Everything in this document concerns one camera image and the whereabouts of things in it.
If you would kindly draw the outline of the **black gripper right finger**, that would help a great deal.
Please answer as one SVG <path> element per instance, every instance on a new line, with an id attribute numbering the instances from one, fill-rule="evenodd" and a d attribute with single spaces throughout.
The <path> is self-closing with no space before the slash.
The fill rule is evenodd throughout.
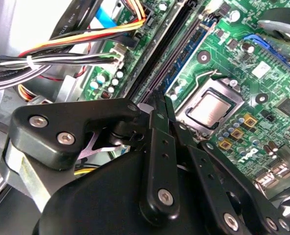
<path id="1" fill-rule="evenodd" d="M 165 97 L 168 118 L 190 172 L 201 192 L 202 219 L 210 235 L 290 235 L 290 221 L 212 143 L 196 143 L 175 120 Z"/>

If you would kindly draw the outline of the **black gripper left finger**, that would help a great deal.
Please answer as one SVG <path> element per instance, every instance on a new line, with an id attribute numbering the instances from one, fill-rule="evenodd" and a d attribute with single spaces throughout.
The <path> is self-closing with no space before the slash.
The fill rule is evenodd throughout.
<path id="1" fill-rule="evenodd" d="M 146 220 L 180 214 L 175 138 L 165 97 L 23 106 L 11 117 L 0 166 L 7 182 L 26 188 L 41 214 L 68 183 L 128 153 L 144 158 L 139 206 Z"/>

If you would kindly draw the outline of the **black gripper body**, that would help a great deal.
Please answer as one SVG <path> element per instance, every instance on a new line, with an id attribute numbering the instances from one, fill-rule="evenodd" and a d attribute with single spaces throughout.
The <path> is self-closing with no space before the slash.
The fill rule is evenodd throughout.
<path id="1" fill-rule="evenodd" d="M 128 153 L 61 187 L 48 201 L 38 235 L 218 235 L 189 172 L 178 169 L 180 215 L 161 227 L 142 215 L 144 158 Z"/>

